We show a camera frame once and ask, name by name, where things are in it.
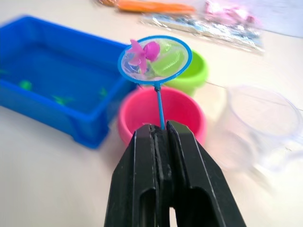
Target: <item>green bowl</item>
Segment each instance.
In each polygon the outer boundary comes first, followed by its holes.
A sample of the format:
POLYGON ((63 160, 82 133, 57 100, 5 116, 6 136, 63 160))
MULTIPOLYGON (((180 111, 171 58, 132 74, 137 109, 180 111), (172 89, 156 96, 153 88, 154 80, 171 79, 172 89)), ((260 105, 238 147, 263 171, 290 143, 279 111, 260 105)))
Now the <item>green bowl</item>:
POLYGON ((165 83, 168 87, 173 87, 192 96, 196 88, 202 86, 208 76, 208 66, 205 59, 193 51, 193 59, 189 67, 178 77, 165 83))

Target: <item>table surface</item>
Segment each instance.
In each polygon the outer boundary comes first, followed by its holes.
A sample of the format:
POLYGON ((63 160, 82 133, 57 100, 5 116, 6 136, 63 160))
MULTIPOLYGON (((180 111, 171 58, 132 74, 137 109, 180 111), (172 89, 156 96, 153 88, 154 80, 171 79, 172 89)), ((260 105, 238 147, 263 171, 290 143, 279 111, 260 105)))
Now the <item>table surface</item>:
MULTIPOLYGON (((264 32, 266 52, 260 56, 145 26, 138 23, 139 15, 91 0, 0 0, 1 23, 22 14, 123 43, 157 34, 184 40, 210 67, 209 83, 194 97, 209 128, 224 107, 226 86, 267 87, 303 109, 303 39, 264 32)), ((102 146, 89 150, 60 131, 0 107, 0 226, 103 226, 111 174, 124 149, 115 122, 102 146)), ((248 227, 301 227, 302 171, 302 165, 293 163, 270 181, 257 174, 224 174, 248 227)), ((177 226, 174 218, 171 226, 177 226)))

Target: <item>measuring cup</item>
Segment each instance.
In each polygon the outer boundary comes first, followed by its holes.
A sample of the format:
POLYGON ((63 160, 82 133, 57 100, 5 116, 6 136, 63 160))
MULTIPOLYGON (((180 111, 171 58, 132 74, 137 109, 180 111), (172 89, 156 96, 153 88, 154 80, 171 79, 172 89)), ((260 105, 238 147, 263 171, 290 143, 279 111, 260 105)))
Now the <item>measuring cup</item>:
POLYGON ((303 143, 303 119, 282 95, 240 86, 227 89, 227 104, 206 140, 206 150, 223 169, 245 170, 258 164, 281 170, 303 151, 286 148, 289 141, 303 143))

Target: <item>blue plastic tray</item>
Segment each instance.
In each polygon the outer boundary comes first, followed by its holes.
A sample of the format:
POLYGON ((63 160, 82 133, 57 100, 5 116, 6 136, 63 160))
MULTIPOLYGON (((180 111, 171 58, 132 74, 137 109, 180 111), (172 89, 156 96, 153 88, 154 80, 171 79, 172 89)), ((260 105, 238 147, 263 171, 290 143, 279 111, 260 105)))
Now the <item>blue plastic tray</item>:
POLYGON ((0 36, 0 105, 98 147, 136 87, 117 69, 126 45, 33 17, 0 36))

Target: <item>pink bowl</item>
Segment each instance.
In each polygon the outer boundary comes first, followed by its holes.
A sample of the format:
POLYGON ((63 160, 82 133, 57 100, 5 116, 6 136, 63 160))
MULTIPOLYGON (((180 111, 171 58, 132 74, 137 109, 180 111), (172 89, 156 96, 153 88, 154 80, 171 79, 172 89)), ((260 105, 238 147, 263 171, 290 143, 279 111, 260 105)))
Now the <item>pink bowl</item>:
MULTIPOLYGON (((161 88, 165 120, 186 125, 203 145, 206 136, 206 118, 198 104, 188 95, 169 87, 161 88)), ((128 146, 136 129, 145 124, 160 126, 157 94, 153 87, 139 88, 122 103, 118 116, 118 131, 128 146)))

